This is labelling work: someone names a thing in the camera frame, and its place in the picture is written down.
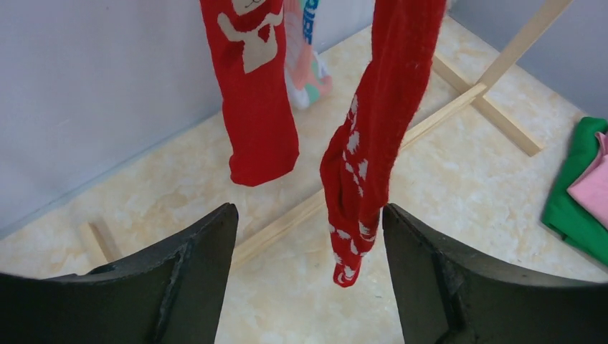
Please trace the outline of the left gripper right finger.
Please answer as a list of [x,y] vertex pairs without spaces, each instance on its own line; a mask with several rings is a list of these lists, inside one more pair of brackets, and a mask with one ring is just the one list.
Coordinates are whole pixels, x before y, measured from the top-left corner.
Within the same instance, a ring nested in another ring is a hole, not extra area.
[[396,204],[384,243],[406,343],[605,343],[607,285],[482,253]]

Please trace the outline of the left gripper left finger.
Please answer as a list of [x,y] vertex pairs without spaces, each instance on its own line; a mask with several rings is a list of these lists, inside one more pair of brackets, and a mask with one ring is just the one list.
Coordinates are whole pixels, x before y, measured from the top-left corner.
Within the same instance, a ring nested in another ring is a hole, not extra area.
[[188,228],[84,275],[1,275],[3,343],[213,343],[238,211],[226,203]]

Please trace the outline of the red patterned sock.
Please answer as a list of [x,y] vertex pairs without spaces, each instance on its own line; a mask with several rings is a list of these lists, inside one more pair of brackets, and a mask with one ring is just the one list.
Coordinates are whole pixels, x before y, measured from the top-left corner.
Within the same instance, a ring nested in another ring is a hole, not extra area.
[[419,109],[445,15],[440,0],[377,1],[371,60],[320,164],[336,265],[350,287],[376,240],[404,134]]
[[298,133],[285,85],[282,1],[201,0],[232,145],[230,178],[259,186],[291,172]]

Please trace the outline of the pink patterned sock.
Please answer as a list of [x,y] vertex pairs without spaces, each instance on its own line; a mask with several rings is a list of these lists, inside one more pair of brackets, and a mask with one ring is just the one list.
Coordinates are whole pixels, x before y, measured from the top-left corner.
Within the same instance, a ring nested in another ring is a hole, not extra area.
[[290,104],[306,109],[333,89],[333,79],[313,47],[313,30],[319,1],[283,2],[287,49],[285,84]]

